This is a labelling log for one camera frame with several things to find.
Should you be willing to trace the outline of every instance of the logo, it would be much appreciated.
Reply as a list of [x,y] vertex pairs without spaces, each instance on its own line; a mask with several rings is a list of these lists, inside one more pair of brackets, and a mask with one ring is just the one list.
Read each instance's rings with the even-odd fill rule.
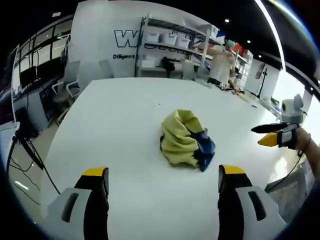
[[135,55],[113,54],[113,59],[134,59]]
[[118,48],[136,48],[139,40],[139,30],[114,30],[116,45]]

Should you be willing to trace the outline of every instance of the glass wall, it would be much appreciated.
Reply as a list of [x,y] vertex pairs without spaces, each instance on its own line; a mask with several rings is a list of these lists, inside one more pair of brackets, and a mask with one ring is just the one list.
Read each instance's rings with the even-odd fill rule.
[[21,72],[59,58],[71,33],[73,17],[65,19],[46,30],[41,30],[19,49],[13,71],[13,93],[19,93]]

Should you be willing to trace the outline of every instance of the ceiling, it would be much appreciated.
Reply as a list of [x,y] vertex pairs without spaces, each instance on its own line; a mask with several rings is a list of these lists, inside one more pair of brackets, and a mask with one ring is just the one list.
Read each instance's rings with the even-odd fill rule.
[[[32,4],[32,1],[28,1],[27,3],[19,3],[19,8],[14,6],[16,3],[11,3],[12,7],[8,6],[8,9],[12,11],[11,15],[14,16],[14,21],[8,21],[8,19],[2,20],[2,22],[6,23],[4,26],[4,32],[6,32],[4,46],[6,46],[6,49],[4,49],[4,52],[1,52],[1,66],[6,61],[5,56],[18,43],[24,43],[35,32],[59,18],[74,14],[78,2],[81,1],[68,0],[66,4],[65,1],[55,0],[46,2],[44,5],[43,1],[36,1],[35,4]],[[271,28],[254,0],[212,0],[210,2],[198,0],[190,3],[184,0],[155,0],[149,2],[181,9],[202,18],[232,35],[238,43],[250,49],[255,58],[258,55],[262,55],[261,61],[276,68],[281,67],[278,60],[264,55],[264,53],[268,53],[277,58],[280,57]],[[308,39],[273,4],[267,0],[263,2],[278,31],[285,61],[301,70],[311,79],[314,79],[313,74],[316,68],[315,54]],[[315,8],[316,6],[311,5],[311,3],[309,7],[308,4],[303,4],[307,2],[312,2],[312,0],[291,0],[292,7],[298,10],[298,14],[303,17],[305,22],[307,21],[307,24],[311,23],[308,24],[308,27],[314,30],[313,34],[316,40],[320,40],[320,30],[316,26],[317,21],[313,22],[312,17],[310,17],[316,17],[318,15],[317,10],[320,8]],[[54,12],[61,12],[61,16],[52,18],[52,13]]]

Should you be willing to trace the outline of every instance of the floor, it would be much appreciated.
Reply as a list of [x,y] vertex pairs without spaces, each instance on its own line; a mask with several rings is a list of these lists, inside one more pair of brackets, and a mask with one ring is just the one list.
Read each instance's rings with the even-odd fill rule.
[[[45,129],[36,139],[32,141],[44,163],[46,163],[45,161],[47,153],[57,129],[58,126],[53,123],[49,128]],[[286,176],[295,165],[297,160],[298,157],[295,151],[282,148],[280,151],[280,155],[277,157],[277,160],[274,161],[276,162],[276,164],[274,166],[273,173],[270,175],[269,181],[273,182]],[[19,164],[22,169],[27,169],[32,160],[27,155],[22,146],[17,144],[14,147],[11,161]],[[26,174],[41,189],[41,179],[43,171],[41,171],[38,166],[34,164],[31,166],[30,170],[26,172]],[[41,223],[41,206],[34,202],[36,201],[40,203],[40,191],[20,170],[16,168],[9,168],[9,176],[12,185],[14,185],[13,188],[26,212],[34,220],[35,223]],[[28,194],[34,201],[32,201],[22,191]]]

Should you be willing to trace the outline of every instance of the shelf unit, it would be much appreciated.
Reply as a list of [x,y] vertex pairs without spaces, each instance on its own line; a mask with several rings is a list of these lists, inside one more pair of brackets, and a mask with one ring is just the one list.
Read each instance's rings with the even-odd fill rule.
[[[184,34],[190,35],[190,43],[189,48],[182,48],[175,45],[169,45],[162,42],[147,42],[147,34],[144,34],[148,31],[148,27],[157,27],[162,29],[168,29]],[[164,47],[168,49],[175,49],[178,51],[181,51],[182,53],[186,55],[199,55],[202,56],[201,63],[199,64],[199,67],[204,67],[205,60],[212,59],[211,56],[205,55],[202,52],[198,52],[193,49],[195,38],[199,38],[204,41],[204,50],[203,52],[206,53],[208,49],[209,44],[219,44],[221,43],[217,41],[216,39],[209,36],[209,30],[207,33],[201,32],[195,28],[185,26],[183,24],[178,24],[166,20],[162,20],[159,18],[151,17],[150,14],[148,14],[146,17],[143,17],[140,24],[140,31],[139,31],[139,38],[138,38],[138,44],[136,48],[136,55],[135,55],[135,66],[134,66],[134,76],[140,77],[142,75],[142,71],[159,71],[159,67],[142,67],[142,57],[144,53],[146,52],[145,46],[157,46],[157,47]]]

